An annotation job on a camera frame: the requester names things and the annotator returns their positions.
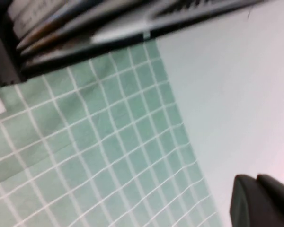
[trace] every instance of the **black plastic item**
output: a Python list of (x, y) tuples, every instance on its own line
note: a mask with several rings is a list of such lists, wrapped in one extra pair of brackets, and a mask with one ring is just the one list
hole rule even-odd
[(4, 37), (0, 29), (0, 86), (24, 82), (27, 79), (20, 73), (19, 65), (9, 49), (8, 44), (13, 42), (7, 42)]
[(271, 200), (284, 215), (284, 184), (268, 175), (258, 175), (257, 181), (265, 188)]
[(231, 199), (233, 227), (284, 227), (284, 215), (264, 187), (247, 175), (235, 177)]

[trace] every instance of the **book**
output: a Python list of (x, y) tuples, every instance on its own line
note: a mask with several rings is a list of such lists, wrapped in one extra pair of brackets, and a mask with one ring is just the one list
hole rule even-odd
[(91, 25), (94, 22), (97, 22), (100, 19), (109, 20), (109, 16), (117, 14), (118, 12), (134, 6), (138, 3), (143, 2), (144, 0), (108, 0), (104, 1), (102, 4), (97, 5), (96, 7), (89, 9), (85, 13), (77, 16), (70, 22), (66, 23), (65, 26), (59, 28), (58, 30), (50, 33), (49, 35), (38, 40), (25, 50), (21, 52), (21, 56), (28, 56), (36, 51), (45, 48), (46, 46), (57, 42), (71, 34), (76, 34), (78, 30), (81, 30), (88, 25)]
[(8, 8), (8, 16), (12, 21), (24, 10), (33, 0), (14, 0)]
[(17, 50), (24, 49), (33, 42), (49, 34), (51, 31), (64, 25), (74, 17), (80, 15), (91, 7), (94, 7), (103, 0), (72, 0), (62, 6), (48, 19), (34, 28), (17, 46)]
[(20, 39), (65, 4), (65, 0), (35, 0), (16, 19), (13, 30)]

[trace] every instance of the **book spine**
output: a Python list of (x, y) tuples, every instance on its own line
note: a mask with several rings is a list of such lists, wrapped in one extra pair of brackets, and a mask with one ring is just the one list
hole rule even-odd
[(16, 36), (23, 37), (65, 2), (65, 0), (36, 0), (32, 2), (15, 21), (13, 30)]
[(12, 21), (26, 8), (33, 0), (14, 0), (8, 8), (8, 15)]

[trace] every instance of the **black object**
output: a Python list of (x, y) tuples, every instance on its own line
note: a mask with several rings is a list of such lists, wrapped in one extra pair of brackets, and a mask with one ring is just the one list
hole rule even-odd
[(230, 215), (233, 227), (284, 227), (284, 185), (268, 175), (236, 176)]
[[(3, 4), (1, 6), (1, 9), (6, 9), (8, 3), (10, 3), (9, 0), (4, 0), (4, 2), (6, 2), (6, 4)], [(131, 9), (132, 8), (126, 9), (125, 11), (122, 11), (120, 13), (125, 13), (126, 11)], [(184, 28), (186, 26), (200, 23), (235, 10), (237, 9), (226, 10), (223, 13), (212, 13), (198, 19), (186, 21), (184, 23), (178, 23), (176, 25), (172, 25), (155, 31), (150, 31), (150, 35), (147, 38), (145, 38), (143, 34), (140, 34), (109, 44), (100, 44), (96, 46), (91, 45), (90, 48), (82, 49), (80, 52), (69, 54), (62, 58), (43, 62), (38, 65), (36, 64), (31, 67), (23, 67), (24, 62), (27, 59), (20, 58), (19, 53), (16, 52), (16, 46), (18, 45), (19, 40), (12, 32), (12, 23), (6, 17), (4, 17), (5, 10), (4, 13), (2, 10), (0, 11), (0, 86), (8, 86), (15, 83), (25, 82), (29, 78), (39, 76), (53, 70), (64, 68), (66, 66), (89, 59), (91, 57), (98, 56), (100, 54), (104, 54), (112, 50), (122, 49), (133, 44), (138, 44), (145, 41), (146, 39), (153, 39), (161, 35), (173, 32), (175, 30)]]

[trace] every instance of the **black rack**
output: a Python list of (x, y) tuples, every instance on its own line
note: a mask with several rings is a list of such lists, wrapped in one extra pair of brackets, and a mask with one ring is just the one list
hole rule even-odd
[(39, 76), (60, 68), (64, 68), (66, 66), (73, 65), (80, 61), (84, 61), (113, 50), (122, 49), (133, 44), (138, 44), (144, 42), (145, 40), (157, 38), (167, 33), (209, 20), (211, 18), (238, 9), (240, 8), (229, 9), (219, 13), (212, 13), (210, 15), (203, 16), (198, 19), (189, 20), (184, 23), (178, 23), (176, 25), (172, 25), (163, 29), (158, 29), (156, 31), (150, 31), (148, 36), (145, 36), (144, 34), (139, 34), (109, 44), (90, 46), (90, 48), (81, 50), (74, 54), (69, 54), (61, 58), (56, 58), (54, 60), (46, 61), (38, 65), (26, 68), (22, 68), (23, 60), (16, 52), (18, 40), (12, 32), (12, 23), (7, 18), (5, 18), (4, 14), (0, 11), (0, 86), (3, 87), (12, 84), (22, 83), (32, 77)]

